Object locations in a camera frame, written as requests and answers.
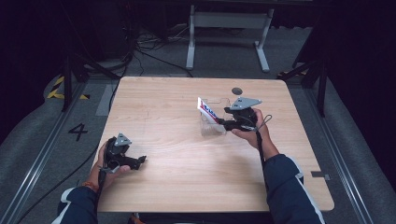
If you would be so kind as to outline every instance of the sleeve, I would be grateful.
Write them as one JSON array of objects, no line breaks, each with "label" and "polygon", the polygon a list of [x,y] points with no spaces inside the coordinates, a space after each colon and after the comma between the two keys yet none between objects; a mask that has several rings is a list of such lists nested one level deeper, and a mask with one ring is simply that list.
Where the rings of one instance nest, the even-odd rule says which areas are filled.
[{"label": "sleeve", "polygon": [[58,204],[58,217],[52,224],[98,223],[95,212],[96,194],[86,187],[67,189]]},{"label": "sleeve", "polygon": [[321,212],[303,185],[303,173],[284,154],[264,163],[267,203],[278,223],[325,223]]}]

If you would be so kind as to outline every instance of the equipment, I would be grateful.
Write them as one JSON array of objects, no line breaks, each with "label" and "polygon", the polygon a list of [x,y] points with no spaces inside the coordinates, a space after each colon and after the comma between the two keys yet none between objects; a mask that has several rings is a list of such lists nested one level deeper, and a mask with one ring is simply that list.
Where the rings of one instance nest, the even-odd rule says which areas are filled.
[{"label": "equipment", "polygon": [[126,157],[125,152],[131,144],[132,142],[122,133],[119,133],[117,138],[108,139],[104,155],[104,162],[107,167],[102,169],[111,174],[116,173],[123,165],[129,165],[131,170],[138,170],[140,165],[145,162],[146,156],[139,157],[139,159]]},{"label": "equipment", "polygon": [[244,132],[255,131],[257,129],[257,116],[251,106],[261,103],[261,100],[238,97],[230,107],[224,107],[224,111],[232,114],[233,119],[219,119],[219,124],[223,125],[226,131],[232,129],[239,129]]},{"label": "equipment", "polygon": [[116,173],[123,165],[129,165],[131,170],[138,170],[140,165],[145,162],[146,156],[139,157],[139,159],[125,156],[125,152],[131,144],[132,142],[122,133],[119,133],[117,138],[113,136],[108,139],[104,152],[103,166],[100,167],[98,176],[99,190],[96,193],[95,213],[97,213],[99,198],[102,194],[107,174]]}]

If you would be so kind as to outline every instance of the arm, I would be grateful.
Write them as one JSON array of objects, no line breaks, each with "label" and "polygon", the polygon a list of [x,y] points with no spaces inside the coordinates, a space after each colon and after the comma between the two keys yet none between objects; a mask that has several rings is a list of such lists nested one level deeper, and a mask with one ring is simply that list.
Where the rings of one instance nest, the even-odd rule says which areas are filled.
[{"label": "arm", "polygon": [[[322,214],[306,192],[303,174],[296,164],[280,154],[271,140],[268,127],[262,125],[262,112],[256,112],[262,137],[263,173],[267,190],[267,203],[275,223],[324,223]],[[259,148],[254,132],[232,130],[238,137],[246,139],[253,147]]]},{"label": "arm", "polygon": [[[95,211],[97,201],[97,190],[98,190],[98,176],[100,168],[103,165],[103,155],[105,152],[106,144],[103,144],[99,149],[98,160],[93,165],[90,175],[87,181],[84,183],[90,183],[85,186],[81,186],[74,189],[66,190],[61,198],[58,205],[58,217],[52,222],[52,224],[86,224],[86,223],[98,223],[97,215]],[[106,176],[106,182],[104,189],[110,186],[117,176],[131,170],[128,165],[121,166],[115,174],[109,174]]]}]

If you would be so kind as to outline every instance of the wooden table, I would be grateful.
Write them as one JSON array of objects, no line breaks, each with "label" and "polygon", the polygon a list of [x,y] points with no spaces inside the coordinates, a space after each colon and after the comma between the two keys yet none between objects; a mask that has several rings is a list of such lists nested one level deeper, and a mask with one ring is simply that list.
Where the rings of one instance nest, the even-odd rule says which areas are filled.
[{"label": "wooden table", "polygon": [[322,211],[333,209],[286,84],[281,80],[124,77],[120,81],[101,145],[124,133],[133,143],[128,157],[147,155],[138,171],[119,177],[102,194],[99,211],[244,212],[268,211],[259,153],[232,133],[201,135],[197,98],[262,100],[259,108],[279,151],[304,171],[304,184]]}]

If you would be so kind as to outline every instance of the metal frame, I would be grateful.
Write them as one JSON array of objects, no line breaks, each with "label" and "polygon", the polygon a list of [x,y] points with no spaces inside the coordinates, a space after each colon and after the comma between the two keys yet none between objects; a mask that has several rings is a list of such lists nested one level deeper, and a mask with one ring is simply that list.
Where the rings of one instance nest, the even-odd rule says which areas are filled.
[{"label": "metal frame", "polygon": [[262,29],[262,38],[254,43],[257,55],[259,56],[262,71],[270,71],[263,46],[270,28],[274,10],[269,9],[268,13],[221,13],[221,12],[195,12],[194,5],[191,6],[190,13],[190,42],[187,52],[186,68],[191,70],[194,67],[195,53],[195,27],[226,27],[226,28],[246,28]]}]

